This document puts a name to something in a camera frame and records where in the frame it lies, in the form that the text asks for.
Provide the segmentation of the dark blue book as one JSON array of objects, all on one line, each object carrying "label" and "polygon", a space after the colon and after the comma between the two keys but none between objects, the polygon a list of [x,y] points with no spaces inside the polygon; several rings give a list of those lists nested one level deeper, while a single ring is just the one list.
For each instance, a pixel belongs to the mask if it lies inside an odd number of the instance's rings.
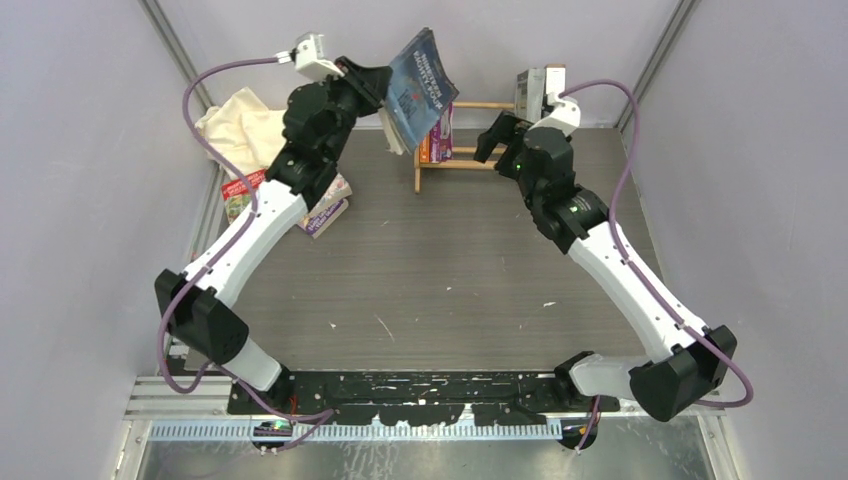
[{"label": "dark blue book", "polygon": [[389,63],[392,75],[378,116],[396,155],[412,153],[459,91],[447,76],[435,33],[422,28]]}]

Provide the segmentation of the grey ianra book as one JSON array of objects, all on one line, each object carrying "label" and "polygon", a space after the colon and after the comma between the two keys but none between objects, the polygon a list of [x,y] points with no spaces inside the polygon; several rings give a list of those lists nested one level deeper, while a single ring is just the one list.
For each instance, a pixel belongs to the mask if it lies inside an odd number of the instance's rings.
[{"label": "grey ianra book", "polygon": [[535,123],[542,117],[545,98],[544,68],[529,68],[516,76],[514,113]]}]

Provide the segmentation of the purple cartoon book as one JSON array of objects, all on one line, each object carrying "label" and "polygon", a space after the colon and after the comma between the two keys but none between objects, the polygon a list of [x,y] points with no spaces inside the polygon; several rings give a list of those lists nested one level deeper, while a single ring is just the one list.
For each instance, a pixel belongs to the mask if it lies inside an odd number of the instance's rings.
[{"label": "purple cartoon book", "polygon": [[440,164],[453,159],[452,117],[454,105],[443,112],[418,149],[421,164]]}]

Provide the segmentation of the white Decorate book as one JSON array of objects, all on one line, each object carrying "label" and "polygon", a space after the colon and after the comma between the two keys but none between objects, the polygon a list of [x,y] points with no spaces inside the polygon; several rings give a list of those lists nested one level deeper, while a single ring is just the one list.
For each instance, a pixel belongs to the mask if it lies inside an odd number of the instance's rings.
[{"label": "white Decorate book", "polygon": [[566,66],[548,64],[544,67],[543,110],[551,113],[561,102],[561,94],[566,90]]}]

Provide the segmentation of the wooden book rack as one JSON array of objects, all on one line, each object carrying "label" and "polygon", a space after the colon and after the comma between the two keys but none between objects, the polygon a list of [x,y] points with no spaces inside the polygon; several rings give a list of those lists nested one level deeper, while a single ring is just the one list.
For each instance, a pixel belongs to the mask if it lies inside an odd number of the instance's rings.
[{"label": "wooden book rack", "polygon": [[[482,102],[482,101],[455,101],[452,103],[454,105],[454,112],[459,113],[461,111],[486,111],[486,112],[497,112],[501,111],[511,111],[514,113],[514,101],[513,102]],[[549,113],[543,110],[542,117],[548,115]],[[422,172],[425,169],[453,169],[453,170],[484,170],[484,169],[493,169],[494,168],[494,160],[487,161],[486,163],[479,163],[472,159],[475,148],[473,146],[461,145],[455,139],[454,131],[457,129],[455,126],[455,122],[452,117],[452,134],[453,134],[453,159],[440,164],[421,164],[418,161],[418,149],[415,150],[413,154],[413,165],[414,165],[414,181],[413,188],[416,194],[419,194],[422,189]]]}]

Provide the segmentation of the floral white book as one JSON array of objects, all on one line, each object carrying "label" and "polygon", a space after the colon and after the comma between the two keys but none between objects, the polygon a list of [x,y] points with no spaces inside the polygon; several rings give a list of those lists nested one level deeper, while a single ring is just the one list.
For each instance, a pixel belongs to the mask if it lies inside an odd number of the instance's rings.
[{"label": "floral white book", "polygon": [[322,212],[351,195],[352,188],[349,182],[342,174],[337,174],[313,211]]}]

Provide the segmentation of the purple yellow treehouse book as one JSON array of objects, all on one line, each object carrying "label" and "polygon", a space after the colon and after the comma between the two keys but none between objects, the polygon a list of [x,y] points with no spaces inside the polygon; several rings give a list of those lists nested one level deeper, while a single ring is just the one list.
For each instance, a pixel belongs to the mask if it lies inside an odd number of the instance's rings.
[{"label": "purple yellow treehouse book", "polygon": [[349,201],[344,198],[318,213],[305,216],[299,223],[299,228],[309,237],[318,238],[332,225],[348,208]]}]

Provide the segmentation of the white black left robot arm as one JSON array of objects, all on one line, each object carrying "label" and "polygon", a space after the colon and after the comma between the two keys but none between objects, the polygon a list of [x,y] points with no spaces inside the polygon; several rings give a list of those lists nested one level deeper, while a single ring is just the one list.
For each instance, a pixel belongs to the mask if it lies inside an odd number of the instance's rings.
[{"label": "white black left robot arm", "polygon": [[182,272],[165,269],[155,281],[162,315],[159,337],[170,336],[204,355],[269,413],[290,403],[290,371],[251,338],[233,307],[269,251],[332,186],[357,120],[383,106],[393,75],[390,66],[365,67],[345,56],[316,66],[314,81],[289,95],[284,145],[258,186],[196,129],[191,131],[237,176],[250,203]]}]

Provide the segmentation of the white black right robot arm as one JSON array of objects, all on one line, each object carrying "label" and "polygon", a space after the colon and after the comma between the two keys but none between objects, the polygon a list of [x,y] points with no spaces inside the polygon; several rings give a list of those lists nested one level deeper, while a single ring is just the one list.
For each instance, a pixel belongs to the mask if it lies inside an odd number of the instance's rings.
[{"label": "white black right robot arm", "polygon": [[573,357],[554,386],[558,403],[577,411],[597,395],[628,399],[667,422],[707,403],[738,341],[728,327],[712,328],[684,307],[630,246],[600,197],[577,183],[571,134],[578,124],[577,113],[531,123],[503,111],[479,135],[474,158],[484,163],[505,145],[495,171],[517,183],[537,230],[600,285],[645,350],[643,357]]}]

